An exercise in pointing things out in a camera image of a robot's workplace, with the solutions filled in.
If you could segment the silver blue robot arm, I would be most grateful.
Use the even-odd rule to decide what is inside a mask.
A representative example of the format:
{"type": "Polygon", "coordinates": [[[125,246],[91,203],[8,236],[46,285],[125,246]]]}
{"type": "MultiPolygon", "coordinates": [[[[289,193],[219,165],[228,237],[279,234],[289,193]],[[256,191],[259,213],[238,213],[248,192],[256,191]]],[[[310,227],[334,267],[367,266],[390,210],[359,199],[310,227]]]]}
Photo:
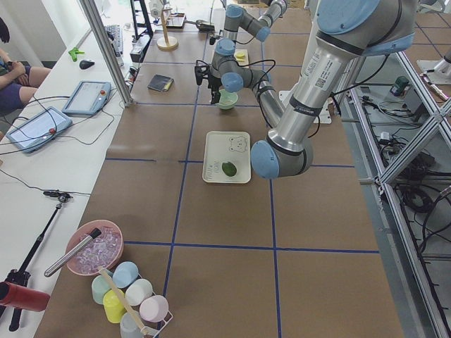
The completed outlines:
{"type": "Polygon", "coordinates": [[[241,45],[248,44],[253,39],[264,42],[271,32],[274,22],[281,18],[288,9],[288,3],[283,0],[262,1],[262,3],[266,4],[268,8],[259,18],[255,18],[241,6],[227,5],[222,35],[210,35],[209,44],[213,46],[221,39],[229,39],[233,43],[241,45]],[[252,36],[248,42],[237,40],[240,28],[252,36]]]}
{"type": "Polygon", "coordinates": [[[284,1],[269,1],[266,12],[255,18],[235,4],[226,8],[223,36],[208,65],[194,69],[196,80],[207,80],[211,100],[218,102],[220,90],[254,92],[269,124],[265,139],[251,149],[255,173],[265,179],[305,172],[313,161],[308,131],[319,116],[349,62],[361,56],[388,55],[409,48],[414,39],[416,1],[321,1],[316,10],[316,42],[306,56],[299,81],[283,104],[268,75],[244,68],[235,59],[237,33],[244,30],[259,41],[269,36],[271,26],[287,10],[284,1]]]}

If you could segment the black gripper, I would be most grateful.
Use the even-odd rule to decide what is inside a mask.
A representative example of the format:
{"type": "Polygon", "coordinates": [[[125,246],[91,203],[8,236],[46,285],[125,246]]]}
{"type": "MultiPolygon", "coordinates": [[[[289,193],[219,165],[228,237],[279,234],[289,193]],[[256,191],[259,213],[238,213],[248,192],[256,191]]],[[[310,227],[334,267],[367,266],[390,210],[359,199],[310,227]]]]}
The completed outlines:
{"type": "Polygon", "coordinates": [[[221,98],[221,80],[213,75],[212,66],[202,60],[196,60],[194,76],[197,86],[201,86],[204,80],[207,81],[207,87],[211,90],[211,104],[218,103],[221,98]]]}
{"type": "Polygon", "coordinates": [[[212,32],[209,34],[209,44],[214,45],[218,40],[222,39],[224,36],[224,31],[212,32]]]}

